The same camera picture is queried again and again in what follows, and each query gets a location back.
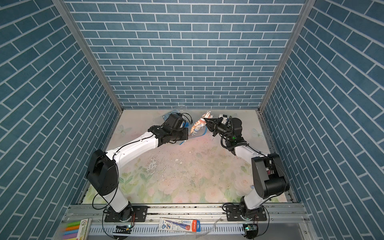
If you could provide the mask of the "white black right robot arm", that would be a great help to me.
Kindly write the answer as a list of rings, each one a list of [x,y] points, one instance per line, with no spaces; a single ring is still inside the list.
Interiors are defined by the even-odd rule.
[[[229,117],[205,118],[206,126],[213,136],[220,135],[221,146],[233,155],[252,165],[254,188],[242,197],[240,214],[245,219],[253,218],[258,209],[268,200],[290,189],[289,180],[278,154],[265,154],[251,145],[242,136],[242,121]]]

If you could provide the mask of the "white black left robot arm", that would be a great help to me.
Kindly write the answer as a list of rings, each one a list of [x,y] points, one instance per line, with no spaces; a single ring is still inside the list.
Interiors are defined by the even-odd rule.
[[[137,139],[106,152],[92,153],[86,177],[97,193],[116,213],[129,212],[130,202],[119,187],[120,173],[135,158],[164,144],[188,139],[187,120],[171,113],[160,126],[151,126]]]

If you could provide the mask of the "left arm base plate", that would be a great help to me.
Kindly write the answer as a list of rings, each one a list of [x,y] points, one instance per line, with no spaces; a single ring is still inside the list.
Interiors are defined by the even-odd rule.
[[[104,210],[104,221],[107,223],[128,223],[128,222],[145,222],[148,206],[132,206],[128,205],[121,212],[116,212],[112,207]]]

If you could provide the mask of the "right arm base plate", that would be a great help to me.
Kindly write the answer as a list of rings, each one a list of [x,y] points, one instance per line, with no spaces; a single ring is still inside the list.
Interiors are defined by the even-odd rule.
[[[222,205],[222,210],[225,212],[227,221],[266,221],[267,215],[262,208],[248,210],[243,204],[225,203]]]

